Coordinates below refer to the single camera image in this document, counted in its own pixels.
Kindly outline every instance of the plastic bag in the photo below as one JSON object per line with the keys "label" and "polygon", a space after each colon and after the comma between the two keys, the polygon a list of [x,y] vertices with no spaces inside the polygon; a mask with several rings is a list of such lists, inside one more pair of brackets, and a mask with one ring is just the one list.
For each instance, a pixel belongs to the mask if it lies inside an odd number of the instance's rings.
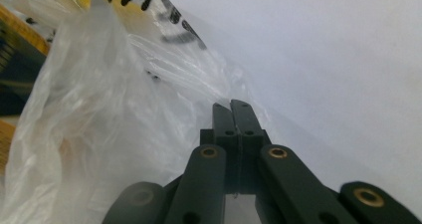
{"label": "plastic bag", "polygon": [[214,103],[251,102],[242,71],[157,24],[128,39],[108,6],[62,23],[15,133],[0,223],[102,223],[128,185],[183,172]]}

